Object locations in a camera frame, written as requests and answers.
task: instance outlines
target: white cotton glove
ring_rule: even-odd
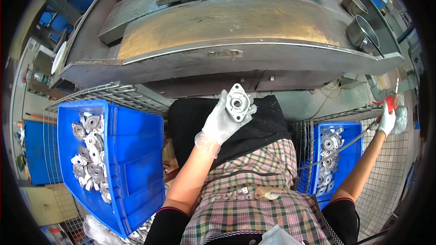
[[[378,130],[383,131],[386,136],[392,131],[395,125],[395,110],[389,113],[388,104],[386,101],[383,102],[383,115],[380,119],[380,124]]]
[[[201,132],[195,136],[195,145],[207,155],[218,157],[221,145],[226,142],[238,129],[250,122],[256,113],[257,107],[252,104],[241,122],[234,122],[226,112],[227,91],[221,91],[221,97],[210,113]]]

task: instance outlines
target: plaid apron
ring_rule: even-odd
[[[221,164],[206,177],[181,244],[206,244],[239,234],[263,234],[278,224],[310,244],[342,244],[322,215],[316,197],[292,191],[297,177],[295,148],[280,139]],[[281,190],[274,200],[257,197],[258,187]]]

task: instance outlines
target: black shirt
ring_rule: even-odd
[[[351,199],[337,199],[324,207],[322,213],[345,245],[357,242],[359,217]],[[154,217],[144,245],[179,244],[190,219],[186,213],[177,208],[161,208]],[[261,240],[262,234],[242,234],[215,239],[208,242],[207,245],[256,245]]]

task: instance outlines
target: wire mesh shelf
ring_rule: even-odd
[[[376,118],[360,121],[366,129]],[[363,137],[366,149],[375,135],[375,130]],[[356,201],[356,211],[360,216],[358,240],[379,233],[395,209],[402,179],[407,174],[407,150],[409,147],[409,125],[401,134],[390,134],[381,147],[374,167]]]
[[[357,108],[354,110],[336,113],[324,117],[318,117],[313,119],[315,124],[320,122],[358,122],[363,119],[379,117],[383,114],[383,107],[379,106],[366,106],[362,108]]]
[[[297,167],[302,167],[313,162],[313,121],[305,120],[292,123],[292,141],[297,154]],[[312,167],[298,170],[300,178],[297,191],[309,193]]]
[[[57,107],[60,103],[81,100],[107,100],[130,109],[159,114],[166,117],[169,107],[146,95],[140,94],[133,85],[120,82],[81,90],[49,104],[43,113],[44,155],[50,180],[62,180],[59,157],[57,153]],[[66,231],[77,245],[90,244],[83,231],[83,219],[86,210],[73,198],[62,182],[50,183],[46,186],[53,192],[57,206],[61,212]]]
[[[361,122],[366,129],[377,117],[381,116],[383,108],[367,106],[355,110],[332,114],[313,119],[312,121],[295,122],[292,124],[296,136],[293,136],[297,165],[304,166],[313,161],[313,125],[321,122]],[[364,150],[368,147],[375,130],[363,137]],[[356,210],[360,216],[361,226],[358,240],[379,233],[389,216],[395,209],[398,194],[402,191],[402,179],[406,174],[406,159],[409,146],[409,126],[399,134],[387,136],[383,143],[375,166],[365,184],[362,194],[356,201]],[[312,169],[298,171],[300,183],[297,191],[308,193]]]

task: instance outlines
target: black arm sleeve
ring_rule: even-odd
[[[322,213],[330,227],[345,245],[357,242],[359,215],[351,199],[337,199],[327,204]]]
[[[180,244],[189,220],[189,216],[177,208],[163,207],[159,209],[144,245]]]

